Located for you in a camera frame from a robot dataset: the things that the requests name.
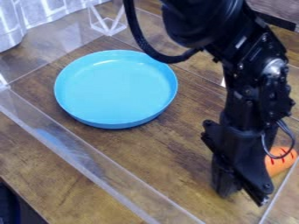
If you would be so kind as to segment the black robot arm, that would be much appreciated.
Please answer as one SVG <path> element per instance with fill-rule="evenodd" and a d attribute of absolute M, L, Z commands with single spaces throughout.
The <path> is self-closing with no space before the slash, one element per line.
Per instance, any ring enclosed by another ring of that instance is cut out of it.
<path fill-rule="evenodd" d="M 219 121 L 203 122 L 201 139 L 213 151 L 211 185 L 229 197 L 245 190 L 259 206 L 274 184 L 266 157 L 295 101 L 287 84 L 286 48 L 246 0 L 162 0 L 171 39 L 201 48 L 222 63 L 227 87 Z"/>

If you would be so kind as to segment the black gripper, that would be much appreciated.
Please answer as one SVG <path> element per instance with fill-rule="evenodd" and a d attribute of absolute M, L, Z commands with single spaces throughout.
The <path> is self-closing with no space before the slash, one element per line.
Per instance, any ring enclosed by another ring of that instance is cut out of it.
<path fill-rule="evenodd" d="M 230 125 L 225 114 L 221 123 L 203 121 L 201 139 L 213 152 L 211 186 L 222 198 L 245 190 L 257 205 L 269 202 L 275 187 L 266 168 L 266 149 L 277 138 L 277 127 L 242 130 Z"/>

